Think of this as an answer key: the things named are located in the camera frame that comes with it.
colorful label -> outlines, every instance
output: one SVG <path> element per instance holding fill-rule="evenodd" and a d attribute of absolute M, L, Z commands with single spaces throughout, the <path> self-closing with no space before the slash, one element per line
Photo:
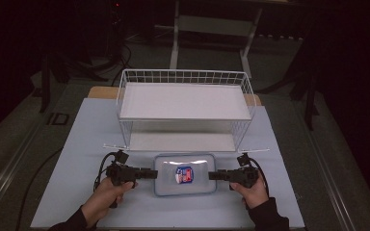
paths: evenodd
<path fill-rule="evenodd" d="M 189 184 L 194 180 L 194 171 L 191 167 L 177 167 L 175 179 L 178 184 Z"/>

wire basket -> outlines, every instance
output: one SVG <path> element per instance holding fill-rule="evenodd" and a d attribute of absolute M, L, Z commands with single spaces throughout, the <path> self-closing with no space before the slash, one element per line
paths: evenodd
<path fill-rule="evenodd" d="M 198 84 L 198 85 L 224 85 L 239 86 L 245 98 L 249 111 L 249 121 L 231 121 L 231 134 L 234 148 L 237 150 L 253 119 L 256 100 L 253 95 L 249 76 L 245 72 L 220 70 L 185 70 L 185 69 L 125 69 L 120 78 L 119 93 L 117 97 L 117 116 L 123 135 L 125 146 L 130 148 L 133 122 L 121 119 L 121 107 L 124 102 L 125 88 L 128 83 L 155 83 L 155 84 Z"/>

white shelf board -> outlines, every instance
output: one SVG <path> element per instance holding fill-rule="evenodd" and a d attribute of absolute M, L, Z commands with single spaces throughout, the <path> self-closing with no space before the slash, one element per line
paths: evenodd
<path fill-rule="evenodd" d="M 235 151 L 229 121 L 134 121 L 132 151 Z"/>
<path fill-rule="evenodd" d="M 120 120 L 251 120 L 240 86 L 127 83 Z"/>

black sleeve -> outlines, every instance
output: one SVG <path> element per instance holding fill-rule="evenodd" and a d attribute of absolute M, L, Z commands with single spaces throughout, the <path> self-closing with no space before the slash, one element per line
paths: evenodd
<path fill-rule="evenodd" d="M 288 231 L 289 220 L 278 214 L 276 200 L 270 197 L 263 204 L 249 209 L 249 216 L 255 224 L 256 231 Z"/>
<path fill-rule="evenodd" d="M 96 225 L 92 228 L 86 228 L 87 223 L 81 209 L 77 210 L 66 222 L 53 225 L 49 231 L 92 231 L 96 229 Z"/>

container lid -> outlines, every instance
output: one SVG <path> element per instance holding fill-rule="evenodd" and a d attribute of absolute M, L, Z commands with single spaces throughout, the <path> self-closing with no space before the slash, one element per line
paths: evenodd
<path fill-rule="evenodd" d="M 154 169 L 158 170 L 155 194 L 186 195 L 212 193 L 216 181 L 209 180 L 209 171 L 215 171 L 215 157 L 209 153 L 170 153 L 155 157 Z"/>

